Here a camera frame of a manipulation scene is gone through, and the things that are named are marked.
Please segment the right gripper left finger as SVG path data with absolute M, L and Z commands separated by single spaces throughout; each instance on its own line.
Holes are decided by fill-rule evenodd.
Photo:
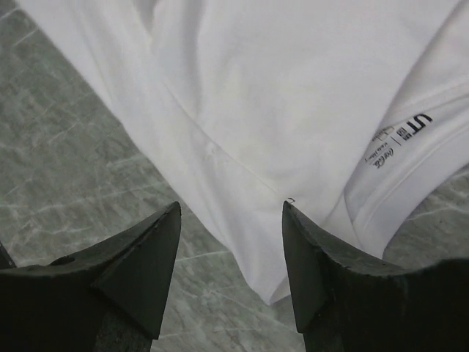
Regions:
M 159 337 L 181 231 L 163 210 L 47 265 L 1 251 L 3 351 L 149 351 Z

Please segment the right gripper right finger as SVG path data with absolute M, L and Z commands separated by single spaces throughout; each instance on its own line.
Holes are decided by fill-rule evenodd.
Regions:
M 466 351 L 468 260 L 409 270 L 317 226 L 290 203 L 282 236 L 307 351 Z

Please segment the white t-shirt red print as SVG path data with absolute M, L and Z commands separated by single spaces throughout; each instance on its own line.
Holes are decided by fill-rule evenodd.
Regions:
M 468 164 L 466 1 L 21 1 L 272 304 L 281 206 L 381 257 Z

